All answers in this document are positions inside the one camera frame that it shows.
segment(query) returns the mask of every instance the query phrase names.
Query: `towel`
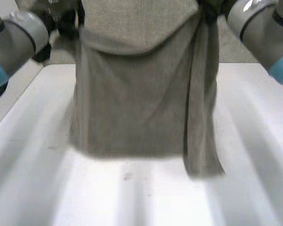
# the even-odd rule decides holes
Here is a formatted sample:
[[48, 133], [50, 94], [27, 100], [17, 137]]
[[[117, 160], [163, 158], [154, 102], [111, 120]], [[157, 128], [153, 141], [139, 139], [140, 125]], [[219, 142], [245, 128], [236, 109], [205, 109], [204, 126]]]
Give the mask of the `towel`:
[[154, 45], [91, 28], [75, 44], [70, 142], [93, 158], [183, 156], [188, 175], [220, 175], [212, 112], [218, 30], [201, 9]]

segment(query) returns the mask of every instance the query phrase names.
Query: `cloth fold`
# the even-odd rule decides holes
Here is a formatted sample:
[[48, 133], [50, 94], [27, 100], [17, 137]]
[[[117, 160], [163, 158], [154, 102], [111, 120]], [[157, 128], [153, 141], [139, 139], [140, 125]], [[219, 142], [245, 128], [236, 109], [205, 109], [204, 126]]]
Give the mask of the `cloth fold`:
[[200, 10], [151, 47], [81, 28], [71, 143], [97, 158], [182, 155], [191, 177], [220, 175], [212, 112], [216, 23]]

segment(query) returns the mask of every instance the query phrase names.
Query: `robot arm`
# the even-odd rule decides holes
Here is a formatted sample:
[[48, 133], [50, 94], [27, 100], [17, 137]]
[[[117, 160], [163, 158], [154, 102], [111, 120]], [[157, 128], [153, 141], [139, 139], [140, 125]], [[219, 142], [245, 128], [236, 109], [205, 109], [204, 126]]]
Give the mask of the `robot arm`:
[[244, 46], [283, 85], [283, 0], [236, 0], [225, 17]]
[[79, 25], [84, 23], [81, 0], [48, 0], [44, 4], [43, 10], [12, 13], [4, 21], [0, 18], [0, 86], [29, 59], [42, 62], [49, 57], [49, 37], [53, 30], [74, 38], [76, 12]]
[[49, 43], [53, 28], [50, 15], [22, 11], [0, 18], [0, 86]]

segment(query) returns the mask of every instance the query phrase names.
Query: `white table surface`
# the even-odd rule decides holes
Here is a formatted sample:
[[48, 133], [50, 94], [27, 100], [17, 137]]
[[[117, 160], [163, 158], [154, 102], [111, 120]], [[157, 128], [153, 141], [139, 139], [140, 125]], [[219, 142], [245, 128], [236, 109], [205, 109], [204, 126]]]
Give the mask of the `white table surface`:
[[260, 65], [220, 65], [226, 175], [205, 181], [181, 156], [77, 153], [66, 143], [74, 83], [74, 65], [45, 67], [0, 123], [0, 226], [283, 226], [283, 87]]

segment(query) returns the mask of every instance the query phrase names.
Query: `fabric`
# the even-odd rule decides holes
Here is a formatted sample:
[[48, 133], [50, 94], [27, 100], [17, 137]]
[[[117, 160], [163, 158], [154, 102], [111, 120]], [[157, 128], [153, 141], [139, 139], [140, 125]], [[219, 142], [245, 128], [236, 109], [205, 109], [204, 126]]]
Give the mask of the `fabric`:
[[216, 23], [201, 12], [146, 48], [81, 28], [72, 144], [104, 159], [180, 154], [192, 177], [221, 174], [212, 119], [218, 56]]

